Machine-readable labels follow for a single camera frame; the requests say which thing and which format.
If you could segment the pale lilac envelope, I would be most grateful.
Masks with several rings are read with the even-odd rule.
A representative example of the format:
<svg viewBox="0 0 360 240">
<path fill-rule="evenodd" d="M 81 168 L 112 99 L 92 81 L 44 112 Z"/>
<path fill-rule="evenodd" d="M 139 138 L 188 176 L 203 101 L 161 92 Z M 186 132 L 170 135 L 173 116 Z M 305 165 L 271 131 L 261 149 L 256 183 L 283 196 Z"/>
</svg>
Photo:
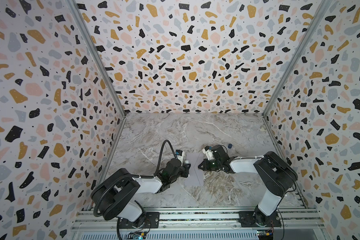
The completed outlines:
<svg viewBox="0 0 360 240">
<path fill-rule="evenodd" d="M 203 162 L 203 153 L 187 153 L 186 161 L 191 164 L 189 176 L 185 179 L 185 186 L 201 187 L 204 185 L 204 172 L 198 168 Z"/>
</svg>

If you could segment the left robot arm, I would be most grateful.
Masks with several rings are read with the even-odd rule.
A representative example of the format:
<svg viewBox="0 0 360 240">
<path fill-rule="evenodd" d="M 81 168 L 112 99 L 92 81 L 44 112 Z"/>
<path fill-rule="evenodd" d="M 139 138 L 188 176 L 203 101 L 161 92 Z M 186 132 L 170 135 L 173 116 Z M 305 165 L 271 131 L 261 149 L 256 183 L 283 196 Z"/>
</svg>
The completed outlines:
<svg viewBox="0 0 360 240">
<path fill-rule="evenodd" d="M 139 227 L 145 221 L 147 212 L 141 204 L 133 201 L 134 196 L 162 193 L 178 178 L 187 178 L 190 168 L 189 162 L 173 158 L 154 176 L 134 175 L 125 168 L 119 169 L 91 193 L 95 204 L 93 214 L 106 221 L 114 218 L 127 220 Z"/>
</svg>

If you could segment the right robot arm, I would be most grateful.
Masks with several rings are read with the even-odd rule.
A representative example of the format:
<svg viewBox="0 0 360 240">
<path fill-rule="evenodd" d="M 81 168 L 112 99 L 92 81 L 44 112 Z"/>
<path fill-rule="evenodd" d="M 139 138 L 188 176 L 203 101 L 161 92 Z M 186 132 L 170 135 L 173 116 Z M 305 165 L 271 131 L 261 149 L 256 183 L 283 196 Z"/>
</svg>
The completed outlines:
<svg viewBox="0 0 360 240">
<path fill-rule="evenodd" d="M 274 214 L 282 198 L 298 180 L 297 173 L 272 151 L 260 157 L 230 157 L 224 146 L 216 145 L 204 147 L 203 154 L 206 158 L 198 166 L 202 171 L 260 176 L 267 190 L 255 208 L 256 217 L 268 218 Z"/>
</svg>

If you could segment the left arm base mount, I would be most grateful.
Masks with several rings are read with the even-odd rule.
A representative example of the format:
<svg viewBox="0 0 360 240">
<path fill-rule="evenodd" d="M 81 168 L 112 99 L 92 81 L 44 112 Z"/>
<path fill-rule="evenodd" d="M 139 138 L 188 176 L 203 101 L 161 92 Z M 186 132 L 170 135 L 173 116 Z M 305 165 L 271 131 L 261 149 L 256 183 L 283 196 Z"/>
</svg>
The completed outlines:
<svg viewBox="0 0 360 240">
<path fill-rule="evenodd" d="M 119 223 L 120 229 L 157 229 L 159 227 L 160 213 L 159 212 L 144 212 L 134 222 L 127 219 L 122 219 Z"/>
</svg>

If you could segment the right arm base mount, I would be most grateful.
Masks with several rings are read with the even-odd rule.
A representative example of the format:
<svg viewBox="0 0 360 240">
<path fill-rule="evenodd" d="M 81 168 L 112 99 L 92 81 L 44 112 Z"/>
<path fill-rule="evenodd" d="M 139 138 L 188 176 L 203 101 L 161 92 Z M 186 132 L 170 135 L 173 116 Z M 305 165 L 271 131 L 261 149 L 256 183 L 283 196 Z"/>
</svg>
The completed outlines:
<svg viewBox="0 0 360 240">
<path fill-rule="evenodd" d="M 282 226 L 281 219 L 276 211 L 270 216 L 265 216 L 261 211 L 240 211 L 239 223 L 242 228 L 270 228 Z"/>
</svg>

